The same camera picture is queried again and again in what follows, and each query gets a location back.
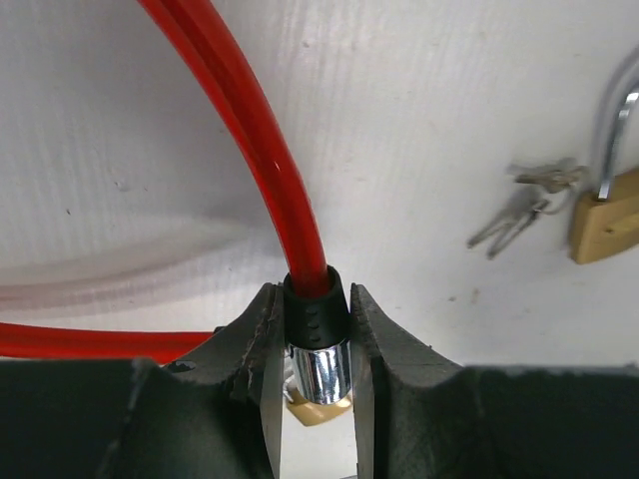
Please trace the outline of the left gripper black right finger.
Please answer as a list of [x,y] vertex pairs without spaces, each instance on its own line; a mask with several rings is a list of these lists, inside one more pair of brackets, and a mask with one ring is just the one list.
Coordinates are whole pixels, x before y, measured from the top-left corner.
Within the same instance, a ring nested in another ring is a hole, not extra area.
[[361,478],[634,478],[634,366],[462,366],[350,292]]

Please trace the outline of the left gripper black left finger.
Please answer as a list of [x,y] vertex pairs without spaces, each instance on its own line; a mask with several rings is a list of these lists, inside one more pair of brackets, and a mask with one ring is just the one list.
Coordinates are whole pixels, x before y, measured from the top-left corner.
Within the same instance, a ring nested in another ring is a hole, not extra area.
[[276,478],[283,295],[265,284],[204,344],[148,358],[5,360],[5,478]]

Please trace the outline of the red cable lock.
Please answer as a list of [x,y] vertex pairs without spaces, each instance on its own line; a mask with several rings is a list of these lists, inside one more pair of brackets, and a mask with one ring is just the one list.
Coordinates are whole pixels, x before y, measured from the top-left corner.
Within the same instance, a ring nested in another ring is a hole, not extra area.
[[[325,260],[299,170],[242,50],[209,1],[144,1],[216,107],[269,210],[289,266],[285,336],[301,396],[335,404],[350,391],[347,319],[338,273]],[[4,323],[1,353],[14,358],[97,359],[144,355],[166,364],[206,332],[64,329]]]

